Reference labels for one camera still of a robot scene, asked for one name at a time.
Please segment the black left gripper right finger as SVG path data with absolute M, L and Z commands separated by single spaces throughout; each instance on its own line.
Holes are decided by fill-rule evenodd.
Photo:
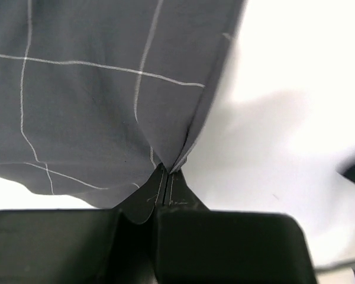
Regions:
M 159 283 L 315 283 L 305 236 L 286 214 L 211 211 L 181 172 L 155 219 Z

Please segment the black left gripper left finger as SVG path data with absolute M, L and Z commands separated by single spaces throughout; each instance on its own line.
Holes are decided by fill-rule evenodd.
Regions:
M 153 215 L 166 171 L 112 209 L 0 211 L 0 283 L 156 283 Z

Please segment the dark grey checked pillowcase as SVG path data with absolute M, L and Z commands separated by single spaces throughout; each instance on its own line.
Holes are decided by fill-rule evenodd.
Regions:
M 112 208 L 195 145 L 243 1 L 0 1 L 0 178 Z

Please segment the white pillow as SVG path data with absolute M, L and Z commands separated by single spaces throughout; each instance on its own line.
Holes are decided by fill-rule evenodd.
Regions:
M 317 266 L 355 259 L 355 1 L 248 1 L 183 167 L 211 209 L 299 222 Z

